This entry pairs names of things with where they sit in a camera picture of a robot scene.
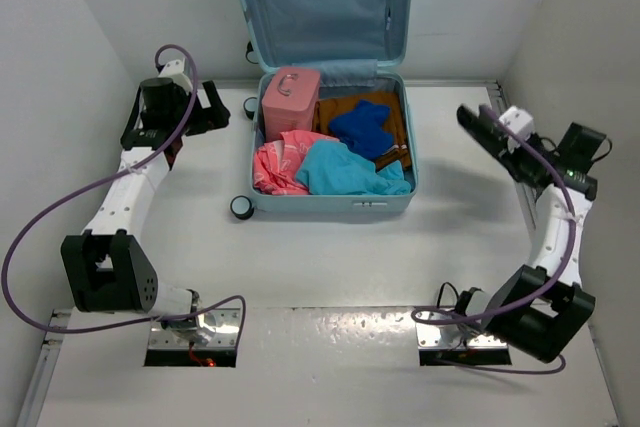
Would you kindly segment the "pink patterned garment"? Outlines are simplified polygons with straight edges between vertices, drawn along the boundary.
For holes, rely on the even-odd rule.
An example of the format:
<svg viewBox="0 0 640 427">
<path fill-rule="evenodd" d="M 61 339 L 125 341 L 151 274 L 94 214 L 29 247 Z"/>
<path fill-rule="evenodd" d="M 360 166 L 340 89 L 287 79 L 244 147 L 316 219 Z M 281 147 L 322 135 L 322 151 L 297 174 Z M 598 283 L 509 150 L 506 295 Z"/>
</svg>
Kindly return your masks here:
<svg viewBox="0 0 640 427">
<path fill-rule="evenodd" d="M 253 187 L 265 195 L 308 195 L 308 188 L 295 177 L 317 141 L 337 142 L 337 139 L 305 130 L 291 130 L 281 132 L 278 139 L 259 147 L 253 157 Z"/>
</svg>

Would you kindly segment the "pink cosmetic case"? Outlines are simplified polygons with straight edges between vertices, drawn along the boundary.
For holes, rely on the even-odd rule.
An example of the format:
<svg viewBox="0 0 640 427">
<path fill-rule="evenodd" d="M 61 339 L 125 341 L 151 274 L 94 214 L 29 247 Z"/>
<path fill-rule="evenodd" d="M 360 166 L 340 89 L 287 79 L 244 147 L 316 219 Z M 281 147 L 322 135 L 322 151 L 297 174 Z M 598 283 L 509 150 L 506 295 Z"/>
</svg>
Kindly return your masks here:
<svg viewBox="0 0 640 427">
<path fill-rule="evenodd" d="M 320 83 L 320 72 L 310 68 L 287 66 L 275 73 L 261 100 L 267 142 L 282 132 L 312 130 Z"/>
</svg>

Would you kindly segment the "black pouch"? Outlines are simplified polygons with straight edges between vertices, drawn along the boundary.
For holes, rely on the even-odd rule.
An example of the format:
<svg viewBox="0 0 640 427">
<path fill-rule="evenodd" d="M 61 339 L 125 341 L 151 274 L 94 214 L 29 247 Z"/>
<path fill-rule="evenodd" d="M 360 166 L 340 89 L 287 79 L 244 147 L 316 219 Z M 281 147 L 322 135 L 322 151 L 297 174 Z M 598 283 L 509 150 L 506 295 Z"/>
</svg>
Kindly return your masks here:
<svg viewBox="0 0 640 427">
<path fill-rule="evenodd" d="M 509 173 L 514 181 L 519 181 L 512 154 L 508 151 L 508 136 L 496 124 L 495 112 L 486 104 L 481 104 L 477 113 L 462 104 L 456 111 L 457 122 L 492 158 Z"/>
</svg>

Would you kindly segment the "brown trousers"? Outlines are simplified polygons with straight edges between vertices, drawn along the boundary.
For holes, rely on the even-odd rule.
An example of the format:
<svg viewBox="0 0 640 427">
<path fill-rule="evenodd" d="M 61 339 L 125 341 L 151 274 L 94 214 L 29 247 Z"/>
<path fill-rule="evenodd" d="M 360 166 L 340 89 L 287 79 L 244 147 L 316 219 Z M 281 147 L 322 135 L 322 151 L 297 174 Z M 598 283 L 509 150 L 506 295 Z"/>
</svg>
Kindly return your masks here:
<svg viewBox="0 0 640 427">
<path fill-rule="evenodd" d="M 391 108 L 391 114 L 384 124 L 384 130 L 394 136 L 394 146 L 381 157 L 371 160 L 376 164 L 376 169 L 380 170 L 396 160 L 401 162 L 404 169 L 408 169 L 411 166 L 408 133 L 403 107 L 396 93 L 378 91 L 320 100 L 315 105 L 313 131 L 335 137 L 329 130 L 329 122 L 333 118 L 351 111 L 361 100 L 388 105 Z"/>
</svg>

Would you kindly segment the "light blue shirt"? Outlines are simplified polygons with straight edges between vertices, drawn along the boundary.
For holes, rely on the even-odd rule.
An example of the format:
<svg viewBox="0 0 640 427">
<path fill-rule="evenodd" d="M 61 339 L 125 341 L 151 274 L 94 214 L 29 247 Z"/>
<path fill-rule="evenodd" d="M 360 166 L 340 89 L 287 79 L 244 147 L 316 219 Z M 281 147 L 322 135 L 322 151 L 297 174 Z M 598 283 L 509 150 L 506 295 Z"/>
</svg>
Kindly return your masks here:
<svg viewBox="0 0 640 427">
<path fill-rule="evenodd" d="M 399 161 L 381 171 L 341 142 L 316 141 L 295 174 L 295 180 L 312 195 L 395 196 L 408 195 L 411 184 L 404 178 Z"/>
</svg>

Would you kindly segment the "dark blue cloth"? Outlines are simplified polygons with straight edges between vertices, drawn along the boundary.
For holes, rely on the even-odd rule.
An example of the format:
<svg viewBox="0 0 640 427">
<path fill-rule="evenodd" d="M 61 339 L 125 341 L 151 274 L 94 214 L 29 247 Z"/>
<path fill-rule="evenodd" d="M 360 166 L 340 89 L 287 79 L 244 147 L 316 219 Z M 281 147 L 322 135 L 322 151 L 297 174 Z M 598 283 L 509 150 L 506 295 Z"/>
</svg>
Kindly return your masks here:
<svg viewBox="0 0 640 427">
<path fill-rule="evenodd" d="M 331 133 L 351 152 L 375 160 L 394 146 L 394 136 L 384 130 L 391 108 L 361 100 L 349 112 L 329 122 Z"/>
</svg>

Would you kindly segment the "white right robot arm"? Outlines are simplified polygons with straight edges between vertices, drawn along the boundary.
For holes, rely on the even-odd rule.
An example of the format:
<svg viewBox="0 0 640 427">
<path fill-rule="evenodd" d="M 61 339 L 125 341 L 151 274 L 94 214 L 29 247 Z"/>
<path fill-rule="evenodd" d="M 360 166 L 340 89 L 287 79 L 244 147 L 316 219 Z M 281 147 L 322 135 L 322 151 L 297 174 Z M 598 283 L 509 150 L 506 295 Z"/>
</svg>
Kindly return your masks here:
<svg viewBox="0 0 640 427">
<path fill-rule="evenodd" d="M 560 143 L 547 149 L 530 120 L 492 121 L 481 115 L 461 124 L 516 182 L 536 190 L 537 197 L 528 259 L 495 294 L 479 288 L 463 292 L 455 311 L 473 317 L 476 331 L 549 363 L 595 308 L 594 297 L 582 288 L 579 253 L 598 190 L 589 171 L 607 138 L 573 123 Z"/>
</svg>

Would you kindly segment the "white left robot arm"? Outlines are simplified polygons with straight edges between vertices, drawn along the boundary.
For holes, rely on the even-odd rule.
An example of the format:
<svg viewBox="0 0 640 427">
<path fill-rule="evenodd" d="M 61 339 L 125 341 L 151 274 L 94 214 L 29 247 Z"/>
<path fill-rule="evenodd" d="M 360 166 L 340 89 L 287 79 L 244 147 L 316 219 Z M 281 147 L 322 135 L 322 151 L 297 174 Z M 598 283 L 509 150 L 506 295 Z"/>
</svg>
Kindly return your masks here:
<svg viewBox="0 0 640 427">
<path fill-rule="evenodd" d="M 161 281 L 139 243 L 161 182 L 172 170 L 184 136 L 225 128 L 230 113 L 216 86 L 183 87 L 169 77 L 140 83 L 120 138 L 115 180 L 79 235 L 68 235 L 61 257 L 76 308 L 152 318 L 194 312 L 197 294 Z"/>
</svg>

